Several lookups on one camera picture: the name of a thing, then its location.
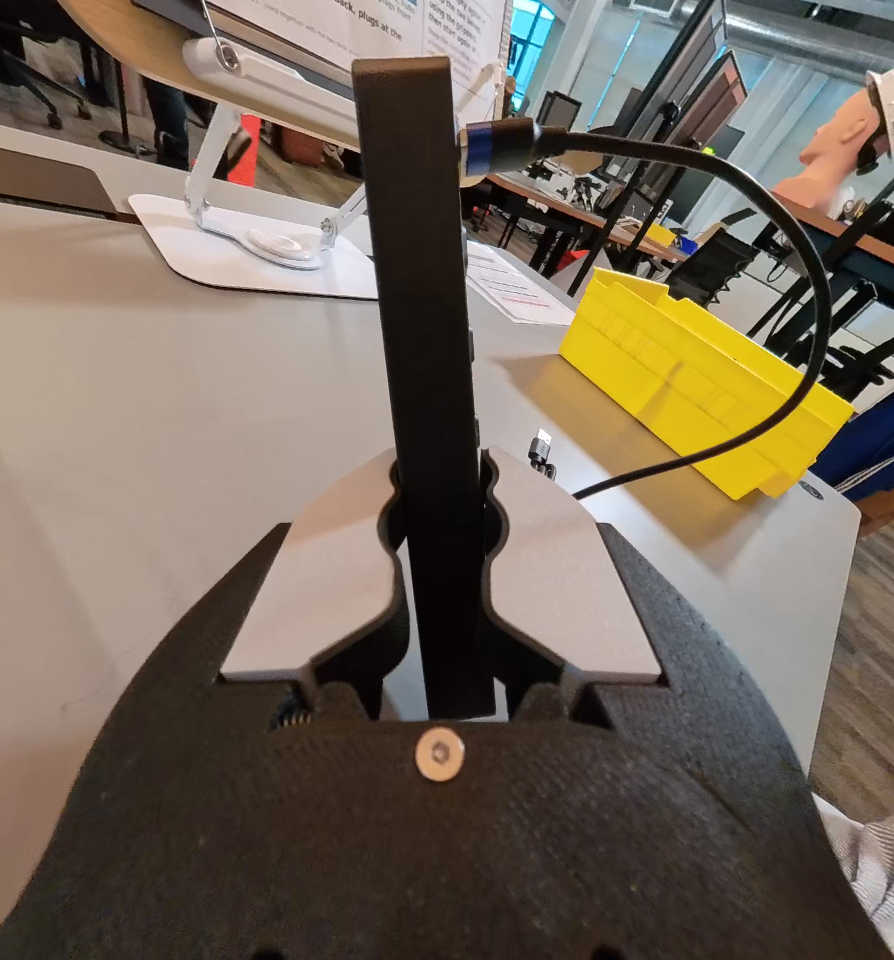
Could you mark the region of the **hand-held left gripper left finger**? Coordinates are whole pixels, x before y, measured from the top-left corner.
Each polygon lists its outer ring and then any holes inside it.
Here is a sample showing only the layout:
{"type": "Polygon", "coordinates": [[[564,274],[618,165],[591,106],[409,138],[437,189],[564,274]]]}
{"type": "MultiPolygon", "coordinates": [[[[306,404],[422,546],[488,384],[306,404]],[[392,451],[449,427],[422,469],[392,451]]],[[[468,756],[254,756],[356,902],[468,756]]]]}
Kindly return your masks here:
{"type": "Polygon", "coordinates": [[[328,486],[289,525],[220,667],[228,682],[322,682],[329,662],[396,611],[402,568],[382,522],[394,450],[328,486]]]}

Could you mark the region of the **black USB hub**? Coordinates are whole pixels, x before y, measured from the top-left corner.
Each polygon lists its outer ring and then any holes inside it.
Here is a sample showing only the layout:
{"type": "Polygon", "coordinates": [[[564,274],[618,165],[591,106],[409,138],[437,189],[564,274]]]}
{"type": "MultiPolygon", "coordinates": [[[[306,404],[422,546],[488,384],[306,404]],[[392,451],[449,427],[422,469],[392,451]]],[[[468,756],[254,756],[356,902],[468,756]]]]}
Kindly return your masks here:
{"type": "Polygon", "coordinates": [[[477,642],[484,499],[450,61],[361,58],[352,81],[428,714],[485,717],[496,701],[477,642]]]}

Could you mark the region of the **black braided cable blue plugs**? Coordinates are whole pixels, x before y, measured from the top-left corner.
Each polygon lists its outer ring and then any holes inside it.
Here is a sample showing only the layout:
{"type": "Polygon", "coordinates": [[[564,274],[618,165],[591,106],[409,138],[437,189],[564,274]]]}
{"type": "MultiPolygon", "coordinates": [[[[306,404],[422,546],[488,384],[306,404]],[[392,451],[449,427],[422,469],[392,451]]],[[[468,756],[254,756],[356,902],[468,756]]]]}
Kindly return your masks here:
{"type": "Polygon", "coordinates": [[[697,452],[629,471],[575,492],[583,501],[644,479],[695,467],[752,444],[794,414],[808,398],[821,376],[832,334],[833,296],[823,258],[818,254],[801,222],[788,207],[753,175],[717,155],[670,143],[645,141],[616,135],[581,133],[563,127],[541,126],[529,118],[477,122],[463,127],[457,136],[459,173],[482,178],[514,172],[532,162],[560,157],[570,151],[609,154],[671,168],[700,171],[727,184],[787,236],[801,260],[813,292],[814,336],[803,376],[791,395],[771,414],[741,434],[697,452]]]}

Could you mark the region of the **person's right forearm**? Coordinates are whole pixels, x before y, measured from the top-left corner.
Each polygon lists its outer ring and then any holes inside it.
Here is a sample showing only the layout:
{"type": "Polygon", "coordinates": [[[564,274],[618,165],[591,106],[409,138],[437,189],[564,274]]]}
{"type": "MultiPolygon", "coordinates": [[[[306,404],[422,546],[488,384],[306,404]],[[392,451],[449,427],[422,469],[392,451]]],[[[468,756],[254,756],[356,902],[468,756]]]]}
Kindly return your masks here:
{"type": "Polygon", "coordinates": [[[894,814],[861,823],[820,796],[813,800],[841,870],[894,956],[894,814]]]}

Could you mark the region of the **grey desk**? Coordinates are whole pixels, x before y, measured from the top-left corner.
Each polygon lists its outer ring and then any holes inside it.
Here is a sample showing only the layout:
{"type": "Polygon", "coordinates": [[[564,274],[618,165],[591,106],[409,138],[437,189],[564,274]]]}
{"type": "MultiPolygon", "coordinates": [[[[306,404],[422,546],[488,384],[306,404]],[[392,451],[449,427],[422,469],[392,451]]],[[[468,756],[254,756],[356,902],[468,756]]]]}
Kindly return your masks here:
{"type": "MultiPolygon", "coordinates": [[[[573,492],[671,452],[476,292],[481,442],[573,492]]],[[[0,202],[0,922],[153,648],[279,522],[393,446],[373,302],[213,289],[140,224],[0,202]]],[[[696,470],[583,504],[743,659],[809,770],[858,510],[696,470]]]]}

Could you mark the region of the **yellow plastic bin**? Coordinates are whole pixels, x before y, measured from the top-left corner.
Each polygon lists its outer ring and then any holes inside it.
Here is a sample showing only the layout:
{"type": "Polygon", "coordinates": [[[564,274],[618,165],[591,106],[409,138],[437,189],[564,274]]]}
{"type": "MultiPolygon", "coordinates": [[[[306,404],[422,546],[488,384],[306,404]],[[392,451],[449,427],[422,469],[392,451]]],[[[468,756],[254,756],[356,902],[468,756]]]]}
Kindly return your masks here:
{"type": "MultiPolygon", "coordinates": [[[[666,285],[596,268],[559,354],[677,455],[732,439],[786,402],[801,372],[666,285]]],[[[695,468],[733,500],[778,498],[849,421],[824,386],[783,422],[695,468]]]]}

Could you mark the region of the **white paper sheet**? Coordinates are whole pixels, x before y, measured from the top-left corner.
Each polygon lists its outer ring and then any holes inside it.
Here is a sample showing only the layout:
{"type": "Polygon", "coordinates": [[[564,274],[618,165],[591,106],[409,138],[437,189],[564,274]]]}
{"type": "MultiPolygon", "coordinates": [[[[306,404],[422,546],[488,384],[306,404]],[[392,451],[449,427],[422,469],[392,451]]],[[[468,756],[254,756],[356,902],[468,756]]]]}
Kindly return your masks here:
{"type": "Polygon", "coordinates": [[[575,309],[501,257],[495,247],[466,246],[467,285],[516,324],[567,328],[575,309]]]}

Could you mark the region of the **blue cloth white stripes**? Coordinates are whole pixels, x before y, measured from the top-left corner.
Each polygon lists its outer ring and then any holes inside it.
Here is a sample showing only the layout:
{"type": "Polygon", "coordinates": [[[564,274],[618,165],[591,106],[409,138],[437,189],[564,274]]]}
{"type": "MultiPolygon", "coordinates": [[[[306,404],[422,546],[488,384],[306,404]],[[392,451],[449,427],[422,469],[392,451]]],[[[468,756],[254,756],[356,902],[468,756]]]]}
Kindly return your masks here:
{"type": "Polygon", "coordinates": [[[894,392],[846,423],[812,473],[858,503],[894,489],[894,392]]]}

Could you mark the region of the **black office chair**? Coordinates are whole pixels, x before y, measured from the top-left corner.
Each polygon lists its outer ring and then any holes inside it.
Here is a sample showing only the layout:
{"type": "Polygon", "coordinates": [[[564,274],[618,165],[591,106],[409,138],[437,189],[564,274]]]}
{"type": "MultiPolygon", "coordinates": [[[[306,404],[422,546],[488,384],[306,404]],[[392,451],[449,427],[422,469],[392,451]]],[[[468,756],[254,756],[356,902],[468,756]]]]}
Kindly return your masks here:
{"type": "Polygon", "coordinates": [[[719,294],[756,256],[754,246],[721,226],[688,259],[670,271],[666,280],[669,296],[704,308],[717,304],[719,294]]]}

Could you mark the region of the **white tablet stand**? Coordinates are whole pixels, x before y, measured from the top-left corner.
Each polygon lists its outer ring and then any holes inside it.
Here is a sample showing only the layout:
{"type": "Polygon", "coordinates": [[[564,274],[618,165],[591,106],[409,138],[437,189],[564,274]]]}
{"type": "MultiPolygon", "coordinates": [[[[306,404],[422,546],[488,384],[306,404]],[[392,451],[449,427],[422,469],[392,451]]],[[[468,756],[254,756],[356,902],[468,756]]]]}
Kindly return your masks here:
{"type": "Polygon", "coordinates": [[[190,72],[232,94],[218,103],[185,181],[183,200],[134,194],[129,204],[166,264],[177,275],[220,289],[375,302],[370,257],[343,238],[367,212],[366,189],[318,226],[213,205],[208,191],[230,139],[241,125],[238,104],[253,99],[286,112],[303,128],[320,123],[357,140],[352,99],[303,78],[296,69],[228,39],[191,39],[182,47],[190,72]]]}

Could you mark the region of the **wooden table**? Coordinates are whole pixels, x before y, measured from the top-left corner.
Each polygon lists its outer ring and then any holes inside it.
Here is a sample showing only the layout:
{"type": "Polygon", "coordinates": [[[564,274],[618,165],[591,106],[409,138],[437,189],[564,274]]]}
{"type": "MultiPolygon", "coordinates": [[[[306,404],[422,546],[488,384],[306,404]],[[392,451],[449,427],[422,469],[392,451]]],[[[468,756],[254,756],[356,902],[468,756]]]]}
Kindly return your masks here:
{"type": "MultiPolygon", "coordinates": [[[[490,185],[490,207],[506,217],[497,246],[506,250],[519,226],[533,225],[541,230],[529,266],[545,277],[558,270],[562,256],[586,240],[599,235],[605,220],[596,213],[577,208],[565,200],[536,188],[522,174],[488,174],[483,183],[490,185]]],[[[664,264],[678,264],[689,254],[675,244],[663,244],[645,236],[634,244],[637,230],[615,225],[606,241],[609,250],[635,251],[643,258],[664,264]]]]}

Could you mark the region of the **orange safety cone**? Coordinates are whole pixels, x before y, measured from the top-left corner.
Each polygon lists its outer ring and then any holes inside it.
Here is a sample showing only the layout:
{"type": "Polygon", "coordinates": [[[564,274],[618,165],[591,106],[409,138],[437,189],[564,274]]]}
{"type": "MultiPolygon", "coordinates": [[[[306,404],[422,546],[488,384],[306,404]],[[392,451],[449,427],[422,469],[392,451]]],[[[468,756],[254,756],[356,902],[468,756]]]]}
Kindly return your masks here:
{"type": "Polygon", "coordinates": [[[228,183],[255,187],[259,146],[261,143],[261,118],[242,114],[238,130],[232,135],[226,152],[228,183]]]}

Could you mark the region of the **mannequin head white hard hat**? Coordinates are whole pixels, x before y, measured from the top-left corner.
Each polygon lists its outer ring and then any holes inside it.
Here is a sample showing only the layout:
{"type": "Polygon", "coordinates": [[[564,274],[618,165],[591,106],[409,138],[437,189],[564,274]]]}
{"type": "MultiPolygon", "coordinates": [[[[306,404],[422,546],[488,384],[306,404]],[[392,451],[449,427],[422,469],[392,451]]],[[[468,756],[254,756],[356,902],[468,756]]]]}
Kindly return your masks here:
{"type": "Polygon", "coordinates": [[[802,171],[780,181],[773,193],[830,214],[848,178],[872,173],[885,158],[894,160],[894,68],[866,74],[861,90],[815,131],[801,151],[802,171]]]}

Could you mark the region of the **black monitor rack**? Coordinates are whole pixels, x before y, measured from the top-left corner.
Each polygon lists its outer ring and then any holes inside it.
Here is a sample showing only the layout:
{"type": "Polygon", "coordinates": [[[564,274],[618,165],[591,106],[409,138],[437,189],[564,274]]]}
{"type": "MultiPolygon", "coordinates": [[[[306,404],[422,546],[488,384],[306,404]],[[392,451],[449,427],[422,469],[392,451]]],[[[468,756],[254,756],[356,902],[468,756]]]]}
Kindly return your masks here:
{"type": "Polygon", "coordinates": [[[729,47],[724,1],[697,2],[644,89],[613,125],[617,137],[705,146],[746,97],[729,47]]]}

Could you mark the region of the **instruction sheet on white stand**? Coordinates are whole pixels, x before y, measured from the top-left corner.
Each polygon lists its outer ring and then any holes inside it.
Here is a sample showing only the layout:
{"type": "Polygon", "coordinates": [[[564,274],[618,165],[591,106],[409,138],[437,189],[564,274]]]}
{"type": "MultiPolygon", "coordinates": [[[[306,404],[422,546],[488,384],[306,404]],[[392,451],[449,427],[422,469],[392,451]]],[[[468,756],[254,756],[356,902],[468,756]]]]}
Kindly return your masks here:
{"type": "Polygon", "coordinates": [[[388,134],[392,150],[413,148],[440,130],[478,122],[457,113],[450,58],[446,55],[358,58],[344,70],[313,54],[252,28],[210,2],[62,2],[75,23],[86,29],[108,52],[135,68],[144,78],[207,99],[234,102],[227,94],[199,80],[187,67],[182,47],[190,40],[228,40],[263,54],[327,90],[352,99],[356,110],[357,140],[332,134],[321,123],[303,127],[285,111],[265,108],[253,99],[237,105],[241,115],[253,114],[275,125],[341,148],[361,153],[381,134],[388,134]]]}

